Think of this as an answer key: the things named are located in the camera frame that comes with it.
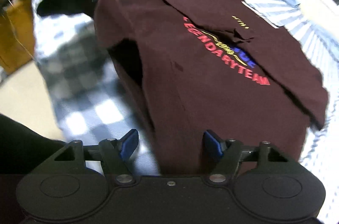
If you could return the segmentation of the maroon vintage league sweatshirt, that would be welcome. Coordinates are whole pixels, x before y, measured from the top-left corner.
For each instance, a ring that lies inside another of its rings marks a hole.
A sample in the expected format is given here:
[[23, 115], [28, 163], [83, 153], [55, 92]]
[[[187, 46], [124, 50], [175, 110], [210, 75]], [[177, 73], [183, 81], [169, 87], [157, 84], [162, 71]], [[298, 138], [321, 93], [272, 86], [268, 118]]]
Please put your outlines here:
[[208, 129], [298, 159], [324, 127], [320, 71], [243, 0], [98, 0], [94, 24], [162, 174], [200, 173]]

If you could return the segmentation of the wooden nightstand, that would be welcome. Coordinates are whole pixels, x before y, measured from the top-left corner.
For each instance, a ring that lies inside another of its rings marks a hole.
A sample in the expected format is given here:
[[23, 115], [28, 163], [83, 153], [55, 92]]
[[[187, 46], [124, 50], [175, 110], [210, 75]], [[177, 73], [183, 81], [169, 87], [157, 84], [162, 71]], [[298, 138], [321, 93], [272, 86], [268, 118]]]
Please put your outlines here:
[[1, 10], [1, 68], [11, 75], [35, 58], [32, 0], [16, 0]]

